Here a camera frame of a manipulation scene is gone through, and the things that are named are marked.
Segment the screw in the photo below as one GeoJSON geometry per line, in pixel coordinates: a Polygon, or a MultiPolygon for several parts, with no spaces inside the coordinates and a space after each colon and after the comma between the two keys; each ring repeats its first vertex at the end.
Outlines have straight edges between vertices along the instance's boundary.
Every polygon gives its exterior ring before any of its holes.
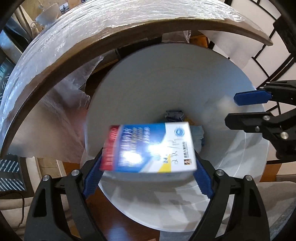
{"type": "Polygon", "coordinates": [[[250,175],[246,175],[245,178],[248,180],[248,181],[252,181],[253,178],[250,176],[250,175]]]}
{"type": "Polygon", "coordinates": [[[223,176],[224,175],[224,171],[223,170],[220,170],[220,169],[218,169],[216,171],[216,173],[217,173],[218,176],[223,176]]]}
{"type": "Polygon", "coordinates": [[[263,120],[265,120],[265,121],[269,121],[269,120],[270,120],[270,116],[269,116],[269,115],[265,115],[265,116],[263,116],[263,120]]]}
{"type": "Polygon", "coordinates": [[[289,134],[288,134],[287,132],[284,132],[284,131],[283,131],[283,132],[281,133],[281,138],[284,139],[284,140],[287,140],[287,139],[289,138],[289,134]]]}
{"type": "Polygon", "coordinates": [[[79,170],[75,169],[71,172],[72,176],[77,176],[79,174],[79,170]]]}
{"type": "Polygon", "coordinates": [[[45,175],[45,176],[42,178],[42,180],[43,180],[43,181],[47,181],[47,180],[49,179],[49,177],[50,177],[49,175],[45,175]]]}

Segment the wooden floor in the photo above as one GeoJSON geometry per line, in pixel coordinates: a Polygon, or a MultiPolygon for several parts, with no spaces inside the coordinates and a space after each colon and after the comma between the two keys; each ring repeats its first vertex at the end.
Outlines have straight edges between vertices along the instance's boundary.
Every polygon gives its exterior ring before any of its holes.
{"type": "MultiPolygon", "coordinates": [[[[67,174],[73,169],[79,169],[79,165],[74,163],[64,163],[64,167],[67,174]]],[[[86,203],[108,241],[159,241],[158,230],[143,226],[125,216],[109,202],[99,187],[86,203]]],[[[70,227],[70,230],[77,236],[78,231],[75,227],[70,227]]]]}
{"type": "Polygon", "coordinates": [[[281,164],[266,165],[260,182],[276,182],[276,174],[280,168],[281,164]]]}

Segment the plastic wrap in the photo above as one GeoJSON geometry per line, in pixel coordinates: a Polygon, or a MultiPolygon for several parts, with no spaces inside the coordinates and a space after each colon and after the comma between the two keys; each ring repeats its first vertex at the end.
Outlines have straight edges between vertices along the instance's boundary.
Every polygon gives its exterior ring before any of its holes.
{"type": "Polygon", "coordinates": [[[69,74],[37,103],[18,129],[9,153],[80,162],[90,101],[80,88],[102,59],[99,56],[69,74]]]}
{"type": "Polygon", "coordinates": [[[191,36],[191,30],[177,31],[171,33],[165,33],[162,37],[163,43],[189,43],[191,36]]]}
{"type": "MultiPolygon", "coordinates": [[[[23,91],[24,87],[45,68],[53,64],[66,51],[72,48],[78,42],[100,33],[102,37],[112,33],[112,30],[119,26],[130,24],[143,23],[152,20],[164,19],[205,19],[205,20],[225,20],[229,19],[235,22],[244,21],[252,27],[260,30],[260,28],[247,18],[239,14],[232,7],[220,2],[219,0],[92,0],[88,1],[76,8],[71,9],[66,14],[62,15],[49,29],[42,31],[25,50],[22,57],[18,61],[16,67],[10,75],[7,87],[4,91],[0,111],[0,128],[2,128],[4,120],[9,112],[13,109],[14,104],[23,91]]],[[[73,86],[65,86],[63,91],[59,91],[58,84],[55,88],[59,98],[63,101],[71,102],[73,96],[66,97],[64,93],[67,88],[73,91],[78,91],[75,81],[73,86]]],[[[63,119],[66,115],[65,107],[62,104],[55,106],[59,98],[51,97],[51,101],[47,101],[48,96],[45,96],[41,103],[43,110],[51,109],[52,115],[57,115],[58,119],[63,119]]],[[[87,103],[84,97],[81,97],[81,102],[78,105],[83,109],[87,103]]],[[[20,132],[24,130],[25,120],[22,124],[20,132]]],[[[17,133],[14,138],[14,143],[17,143],[17,136],[23,136],[22,140],[28,138],[24,134],[17,133]]],[[[12,152],[17,149],[17,145],[10,148],[12,152]]]]}

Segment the cable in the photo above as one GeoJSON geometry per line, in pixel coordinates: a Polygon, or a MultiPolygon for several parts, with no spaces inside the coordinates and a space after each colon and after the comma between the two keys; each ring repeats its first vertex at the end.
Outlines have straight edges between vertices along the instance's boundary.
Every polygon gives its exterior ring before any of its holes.
{"type": "Polygon", "coordinates": [[[4,192],[0,192],[0,197],[12,194],[12,193],[17,193],[22,197],[22,219],[20,221],[20,223],[18,224],[15,232],[18,230],[18,228],[20,227],[20,225],[22,224],[23,220],[24,220],[24,216],[25,216],[25,198],[24,196],[21,194],[21,192],[17,191],[17,190],[8,190],[8,191],[4,191],[4,192]]]}
{"type": "Polygon", "coordinates": [[[279,102],[277,102],[278,110],[279,110],[279,115],[281,114],[281,108],[279,107],[279,102]]]}
{"type": "Polygon", "coordinates": [[[271,107],[271,108],[270,108],[270,109],[268,109],[266,112],[273,111],[273,110],[275,110],[276,108],[278,108],[278,106],[277,106],[277,105],[275,105],[275,106],[271,107]]]}

